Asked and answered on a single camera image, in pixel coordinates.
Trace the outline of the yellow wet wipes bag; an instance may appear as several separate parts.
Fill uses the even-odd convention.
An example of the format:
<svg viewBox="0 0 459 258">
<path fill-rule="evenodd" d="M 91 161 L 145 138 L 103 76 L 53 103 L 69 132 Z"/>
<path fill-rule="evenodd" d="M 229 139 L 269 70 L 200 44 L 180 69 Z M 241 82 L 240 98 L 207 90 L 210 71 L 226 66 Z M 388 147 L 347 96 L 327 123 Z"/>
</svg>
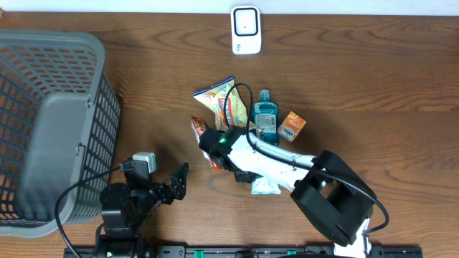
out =
<svg viewBox="0 0 459 258">
<path fill-rule="evenodd" d="M 196 91 L 193 97 L 205 105 L 215 114 L 216 130 L 226 131 L 227 122 L 230 125 L 245 127 L 247 122 L 247 108 L 238 91 L 231 91 L 226 100 L 229 89 L 235 84 L 233 76 L 212 85 L 210 88 Z"/>
</svg>

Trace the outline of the orange small box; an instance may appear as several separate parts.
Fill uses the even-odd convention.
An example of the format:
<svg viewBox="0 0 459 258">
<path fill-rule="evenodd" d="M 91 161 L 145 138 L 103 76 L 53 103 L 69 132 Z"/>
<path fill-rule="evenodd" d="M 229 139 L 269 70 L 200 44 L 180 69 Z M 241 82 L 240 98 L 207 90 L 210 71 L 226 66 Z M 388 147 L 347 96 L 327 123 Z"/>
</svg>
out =
<svg viewBox="0 0 459 258">
<path fill-rule="evenodd" d="M 297 113 L 290 111 L 284 121 L 278 128 L 278 134 L 284 139 L 293 142 L 299 132 L 306 125 L 306 120 L 299 116 Z"/>
</svg>

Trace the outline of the blue mouthwash bottle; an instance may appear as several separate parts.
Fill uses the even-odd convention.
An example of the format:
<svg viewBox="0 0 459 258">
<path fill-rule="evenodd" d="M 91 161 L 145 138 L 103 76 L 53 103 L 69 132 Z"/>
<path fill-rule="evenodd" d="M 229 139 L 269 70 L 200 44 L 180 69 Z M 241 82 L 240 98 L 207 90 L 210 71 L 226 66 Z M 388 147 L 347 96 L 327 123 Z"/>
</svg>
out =
<svg viewBox="0 0 459 258">
<path fill-rule="evenodd" d="M 278 105 L 271 101 L 270 91 L 259 91 L 259 101 L 254 104 L 253 118 L 261 129 L 260 139 L 274 146 L 280 143 L 278 135 Z"/>
</svg>

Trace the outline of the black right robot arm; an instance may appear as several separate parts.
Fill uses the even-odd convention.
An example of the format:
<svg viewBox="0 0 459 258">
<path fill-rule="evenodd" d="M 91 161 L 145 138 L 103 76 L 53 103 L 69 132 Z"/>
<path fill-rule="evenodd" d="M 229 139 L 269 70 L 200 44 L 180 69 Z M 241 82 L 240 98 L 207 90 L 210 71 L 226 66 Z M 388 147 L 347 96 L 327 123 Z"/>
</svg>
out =
<svg viewBox="0 0 459 258">
<path fill-rule="evenodd" d="M 335 255 L 371 254 L 367 229 L 376 194 L 335 153 L 293 153 L 238 126 L 224 133 L 207 128 L 199 147 L 226 171 L 256 173 L 289 190 L 311 224 L 334 243 Z"/>
</svg>

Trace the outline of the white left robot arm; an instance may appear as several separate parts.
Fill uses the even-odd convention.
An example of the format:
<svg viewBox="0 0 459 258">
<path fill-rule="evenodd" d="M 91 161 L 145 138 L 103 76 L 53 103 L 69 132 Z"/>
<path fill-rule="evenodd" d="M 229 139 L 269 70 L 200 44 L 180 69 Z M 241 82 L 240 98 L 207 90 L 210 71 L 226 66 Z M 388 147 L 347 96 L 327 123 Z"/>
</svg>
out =
<svg viewBox="0 0 459 258">
<path fill-rule="evenodd" d="M 155 249 L 139 234 L 153 209 L 186 196 L 189 164 L 169 175 L 170 183 L 152 181 L 146 161 L 128 159 L 120 164 L 125 183 L 112 183 L 100 194 L 104 231 L 95 242 L 94 257 L 155 257 Z"/>
</svg>

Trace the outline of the red brown snack bar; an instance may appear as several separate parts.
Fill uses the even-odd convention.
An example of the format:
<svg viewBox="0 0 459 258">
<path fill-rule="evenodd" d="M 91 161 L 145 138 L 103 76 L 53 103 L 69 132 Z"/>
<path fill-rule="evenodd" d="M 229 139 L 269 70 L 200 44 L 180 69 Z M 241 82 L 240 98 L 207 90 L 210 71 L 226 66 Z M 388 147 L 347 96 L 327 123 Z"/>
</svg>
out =
<svg viewBox="0 0 459 258">
<path fill-rule="evenodd" d="M 195 134 L 195 138 L 197 142 L 200 142 L 200 136 L 204 133 L 204 131 L 208 128 L 208 125 L 205 121 L 204 118 L 196 118 L 196 117 L 191 117 L 190 118 L 191 122 L 191 129 L 193 130 Z M 214 172 L 220 172 L 222 169 L 217 166 L 217 164 L 210 158 L 209 154 L 202 151 L 204 158 L 207 160 L 208 164 L 212 168 Z"/>
</svg>

